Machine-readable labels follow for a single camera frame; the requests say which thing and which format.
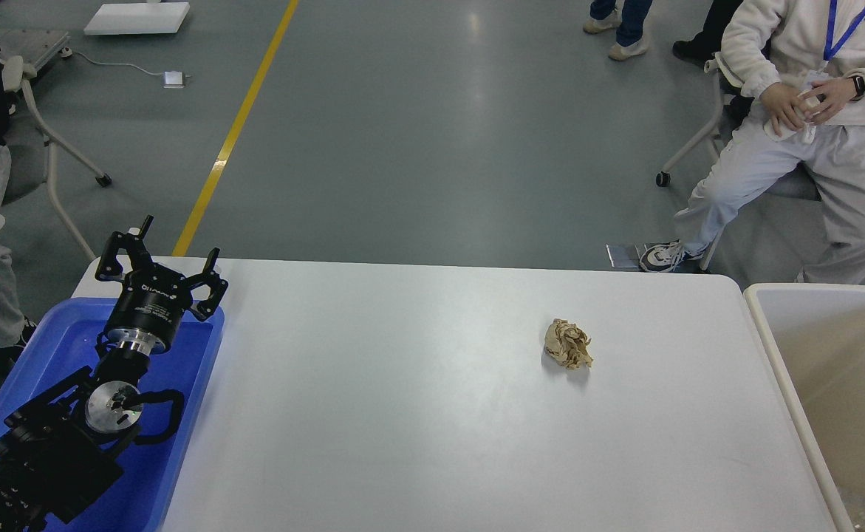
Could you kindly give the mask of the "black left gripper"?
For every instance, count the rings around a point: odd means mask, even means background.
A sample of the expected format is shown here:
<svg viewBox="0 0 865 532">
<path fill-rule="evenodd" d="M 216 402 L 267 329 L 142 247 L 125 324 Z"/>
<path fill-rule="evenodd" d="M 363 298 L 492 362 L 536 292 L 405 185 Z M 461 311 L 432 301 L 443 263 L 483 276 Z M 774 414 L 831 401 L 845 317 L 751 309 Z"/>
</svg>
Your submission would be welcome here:
<svg viewBox="0 0 865 532">
<path fill-rule="evenodd" d="M 146 215 L 137 233 L 112 232 L 104 252 L 99 257 L 95 279 L 98 282 L 123 282 L 123 289 L 114 310 L 104 327 L 109 341 L 137 341 L 146 344 L 146 352 L 170 350 L 185 311 L 189 310 L 199 322 L 205 322 L 219 309 L 228 290 L 228 282 L 216 272 L 216 263 L 222 249 L 213 247 L 206 257 L 202 272 L 183 276 L 162 264 L 155 264 L 146 249 L 144 239 L 153 222 Z M 121 251 L 131 263 L 125 276 L 119 262 Z M 208 287 L 206 299 L 195 301 L 193 290 Z"/>
</svg>

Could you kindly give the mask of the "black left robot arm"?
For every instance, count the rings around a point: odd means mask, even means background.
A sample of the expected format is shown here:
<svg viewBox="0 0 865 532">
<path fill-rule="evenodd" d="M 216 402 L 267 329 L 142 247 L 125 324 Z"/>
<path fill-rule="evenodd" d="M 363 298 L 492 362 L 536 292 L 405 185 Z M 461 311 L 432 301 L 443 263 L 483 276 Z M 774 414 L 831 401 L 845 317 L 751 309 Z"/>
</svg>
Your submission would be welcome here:
<svg viewBox="0 0 865 532">
<path fill-rule="evenodd" d="M 4 418 L 0 437 L 0 531 L 41 531 L 48 515 L 68 523 L 123 475 L 118 458 L 132 445 L 159 445 L 181 429 L 189 393 L 144 391 L 155 355 L 166 353 L 186 313 L 205 322 L 228 282 L 216 272 L 219 249 L 186 276 L 155 262 L 136 233 L 112 233 L 99 256 L 99 282 L 121 292 L 95 340 L 98 362 L 68 374 Z"/>
</svg>

